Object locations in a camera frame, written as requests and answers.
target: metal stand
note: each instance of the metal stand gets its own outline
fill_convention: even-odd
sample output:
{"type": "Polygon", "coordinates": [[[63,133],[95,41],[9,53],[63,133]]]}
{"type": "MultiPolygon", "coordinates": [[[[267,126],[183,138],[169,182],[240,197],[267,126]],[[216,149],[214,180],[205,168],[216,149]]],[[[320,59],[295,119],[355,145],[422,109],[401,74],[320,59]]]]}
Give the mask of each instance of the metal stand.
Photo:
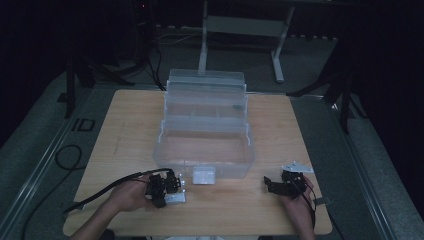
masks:
{"type": "Polygon", "coordinates": [[[258,35],[266,37],[278,37],[278,45],[271,52],[272,63],[275,71],[276,81],[284,82],[283,71],[281,69],[280,54],[287,36],[290,21],[292,19],[294,7],[290,7],[284,21],[257,20],[246,18],[222,17],[208,15],[208,1],[203,1],[203,31],[202,48],[199,59],[199,74],[206,71],[206,60],[208,57],[207,34],[208,32],[234,33],[246,35],[258,35]]]}

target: clear plastic box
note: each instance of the clear plastic box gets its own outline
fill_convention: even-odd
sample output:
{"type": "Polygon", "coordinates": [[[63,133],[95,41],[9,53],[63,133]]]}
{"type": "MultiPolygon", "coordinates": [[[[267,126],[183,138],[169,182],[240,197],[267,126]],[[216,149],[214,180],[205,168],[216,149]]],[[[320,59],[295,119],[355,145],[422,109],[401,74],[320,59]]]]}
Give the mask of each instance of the clear plastic box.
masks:
{"type": "Polygon", "coordinates": [[[206,166],[244,178],[255,161],[247,102],[243,73],[171,70],[154,160],[185,176],[206,166]]]}

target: wire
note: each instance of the wire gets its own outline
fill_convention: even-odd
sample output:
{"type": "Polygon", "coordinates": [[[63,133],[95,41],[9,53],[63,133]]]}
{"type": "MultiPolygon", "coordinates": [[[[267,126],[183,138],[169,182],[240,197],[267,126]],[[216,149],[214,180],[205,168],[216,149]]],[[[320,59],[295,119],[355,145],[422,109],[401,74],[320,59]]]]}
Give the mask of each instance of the wire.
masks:
{"type": "Polygon", "coordinates": [[[309,202],[309,200],[306,198],[305,194],[303,194],[303,192],[299,189],[299,187],[294,183],[293,178],[288,175],[290,178],[290,183],[296,188],[297,191],[299,191],[300,195],[302,196],[302,198],[305,200],[305,202],[308,204],[309,208],[310,208],[310,214],[311,214],[311,220],[312,220],[312,227],[315,228],[315,221],[316,221],[316,216],[315,216],[315,211],[316,211],[316,205],[315,208],[312,207],[311,203],[309,202]]]}
{"type": "Polygon", "coordinates": [[[152,173],[164,172],[164,171],[173,172],[173,170],[170,169],[170,168],[159,168],[159,169],[156,169],[156,170],[151,170],[151,171],[146,171],[146,172],[133,173],[133,174],[130,174],[130,175],[126,176],[126,177],[120,178],[120,179],[114,181],[113,183],[109,184],[108,186],[106,186],[105,188],[103,188],[102,190],[100,190],[99,192],[97,192],[96,194],[94,194],[93,196],[91,196],[89,198],[86,198],[85,200],[83,200],[83,201],[81,201],[81,202],[79,202],[79,203],[77,203],[77,204],[75,204],[75,205],[67,208],[65,211],[63,211],[63,213],[64,214],[65,213],[69,213],[72,210],[75,210],[77,208],[80,208],[80,207],[84,206],[85,204],[87,204],[87,203],[93,201],[94,199],[100,197],[101,195],[103,195],[107,191],[109,191],[110,189],[114,188],[115,186],[117,186],[117,185],[119,185],[119,184],[121,184],[123,182],[130,181],[130,180],[132,180],[132,179],[134,179],[136,177],[140,177],[140,176],[143,176],[143,175],[146,175],[146,174],[152,174],[152,173]]]}
{"type": "Polygon", "coordinates": [[[81,159],[82,159],[82,150],[81,150],[81,148],[79,147],[79,146],[77,146],[77,145],[74,145],[74,144],[71,144],[71,145],[66,145],[66,146],[63,146],[63,147],[61,147],[57,152],[56,152],[56,154],[55,154],[55,162],[56,162],[56,164],[61,168],[61,169],[64,169],[64,170],[67,170],[68,171],[68,173],[62,178],[62,180],[60,180],[57,184],[56,184],[56,186],[55,187],[53,187],[51,190],[50,190],[50,192],[48,192],[47,193],[47,195],[46,196],[44,196],[44,198],[35,206],[35,208],[32,210],[32,212],[29,214],[29,216],[27,217],[27,219],[26,219],[26,221],[25,221],[25,223],[24,223],[24,226],[23,226],[23,229],[22,229],[22,233],[21,233],[21,239],[22,240],[25,240],[25,234],[26,234],[26,231],[27,231],[27,229],[28,229],[28,224],[29,224],[29,222],[31,221],[31,219],[32,219],[32,217],[34,216],[34,214],[35,214],[35,212],[41,207],[41,205],[44,203],[44,201],[46,201],[46,199],[47,198],[49,198],[50,197],[50,195],[54,192],[54,191],[56,191],[56,189],[74,172],[74,171],[77,171],[77,170],[81,170],[81,169],[85,169],[85,166],[84,167],[77,167],[78,165],[79,165],[79,163],[81,162],[81,159]],[[59,162],[59,154],[63,151],[63,150],[65,150],[66,148],[75,148],[75,149],[77,149],[78,150],[78,158],[77,158],[77,160],[76,160],[76,162],[75,162],[75,164],[74,165],[72,165],[72,167],[65,167],[65,166],[63,166],[60,162],[59,162]]]}

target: person's arm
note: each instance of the person's arm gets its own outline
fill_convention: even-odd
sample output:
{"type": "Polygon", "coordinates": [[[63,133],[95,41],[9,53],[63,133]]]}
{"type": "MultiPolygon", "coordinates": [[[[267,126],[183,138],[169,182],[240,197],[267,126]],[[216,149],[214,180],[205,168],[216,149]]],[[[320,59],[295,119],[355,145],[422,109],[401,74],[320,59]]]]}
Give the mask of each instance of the person's arm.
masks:
{"type": "Polygon", "coordinates": [[[146,175],[136,180],[116,186],[90,219],[71,236],[71,240],[97,240],[118,213],[152,205],[144,195],[149,176],[146,175]]]}
{"type": "MultiPolygon", "coordinates": [[[[303,193],[311,203],[311,189],[314,185],[311,181],[305,177],[306,184],[311,187],[306,187],[305,192],[303,193]]],[[[297,233],[301,240],[314,240],[315,233],[314,227],[312,225],[311,219],[311,208],[306,203],[305,199],[302,196],[299,196],[295,199],[291,199],[289,196],[279,196],[281,202],[284,204],[287,214],[289,215],[290,220],[292,221],[294,227],[296,228],[297,233]]]]}

